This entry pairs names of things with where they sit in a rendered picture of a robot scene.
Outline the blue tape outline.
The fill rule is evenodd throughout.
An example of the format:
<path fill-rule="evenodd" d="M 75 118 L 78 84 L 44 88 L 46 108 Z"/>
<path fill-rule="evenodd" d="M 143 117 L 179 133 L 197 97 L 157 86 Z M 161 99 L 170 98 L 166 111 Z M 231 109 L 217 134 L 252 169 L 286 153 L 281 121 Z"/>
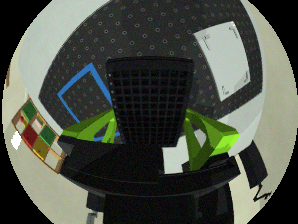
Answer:
<path fill-rule="evenodd" d="M 77 123 L 79 123 L 80 121 L 77 119 L 77 117 L 73 114 L 73 112 L 70 110 L 70 108 L 67 106 L 67 104 L 65 103 L 65 101 L 63 100 L 63 98 L 61 97 L 61 95 L 69 88 L 71 87 L 78 79 L 80 79 L 83 75 L 85 75 L 88 71 L 90 71 L 93 75 L 93 77 L 95 78 L 97 84 L 99 85 L 99 87 L 101 88 L 102 92 L 104 93 L 104 95 L 106 96 L 106 98 L 108 99 L 108 101 L 111 104 L 111 97 L 110 97 L 110 93 L 107 90 L 106 86 L 104 85 L 104 83 L 102 82 L 100 76 L 98 75 L 96 69 L 94 68 L 92 62 L 90 64 L 88 64 L 85 68 L 83 68 L 78 74 L 76 74 L 61 90 L 60 92 L 57 94 L 60 98 L 60 100 L 62 101 L 62 103 L 64 104 L 64 106 L 67 108 L 67 110 L 69 111 L 69 113 L 73 116 L 73 118 L 77 121 Z M 112 105 L 112 104 L 111 104 Z M 103 140 L 103 137 L 99 137 L 99 138 L 94 138 L 94 141 L 99 141 L 99 140 Z"/>

